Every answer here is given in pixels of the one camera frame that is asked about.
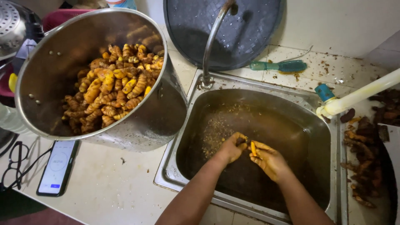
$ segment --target red basket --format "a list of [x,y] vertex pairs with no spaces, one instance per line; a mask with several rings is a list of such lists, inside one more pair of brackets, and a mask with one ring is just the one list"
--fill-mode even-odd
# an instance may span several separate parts
[[47,32],[65,23],[67,20],[74,18],[75,16],[79,16],[93,10],[95,9],[59,9],[51,12],[42,19],[43,31]]

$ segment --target green brush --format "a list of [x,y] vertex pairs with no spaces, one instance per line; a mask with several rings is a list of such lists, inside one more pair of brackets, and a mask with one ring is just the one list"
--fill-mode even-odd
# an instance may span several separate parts
[[266,63],[253,61],[250,63],[252,70],[279,70],[282,72],[298,72],[307,69],[307,64],[303,60],[292,60],[278,63]]

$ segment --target hand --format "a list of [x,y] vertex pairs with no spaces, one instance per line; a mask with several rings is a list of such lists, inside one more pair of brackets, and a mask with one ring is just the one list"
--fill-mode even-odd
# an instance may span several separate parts
[[227,160],[228,163],[232,163],[239,158],[243,150],[247,148],[246,143],[242,143],[236,147],[236,141],[238,138],[247,139],[243,134],[236,132],[230,138],[221,145],[218,152],[215,154],[217,157],[221,157]]
[[283,156],[275,149],[266,144],[253,141],[256,146],[257,155],[250,153],[251,161],[255,162],[261,169],[278,183],[287,174],[292,173]]

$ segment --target sink basin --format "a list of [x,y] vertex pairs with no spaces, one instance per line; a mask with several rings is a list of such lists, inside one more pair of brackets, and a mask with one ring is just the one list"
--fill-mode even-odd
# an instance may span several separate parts
[[[180,191],[223,140],[239,131],[281,152],[318,205],[334,222],[341,220],[338,189],[346,184],[336,168],[345,161],[338,132],[344,127],[338,117],[326,123],[314,114],[318,96],[220,73],[212,74],[211,89],[202,89],[197,87],[200,75],[198,70],[185,123],[168,144],[154,182]],[[291,224],[278,186],[249,153],[225,168],[212,202],[272,224]]]

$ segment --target black lid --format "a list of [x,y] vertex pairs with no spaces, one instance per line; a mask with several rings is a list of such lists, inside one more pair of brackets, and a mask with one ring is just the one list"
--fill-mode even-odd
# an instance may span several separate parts
[[[202,68],[204,50],[223,0],[164,0],[170,38],[189,62]],[[235,16],[228,12],[215,37],[210,56],[212,71],[240,68],[267,47],[278,27],[284,0],[237,0]]]

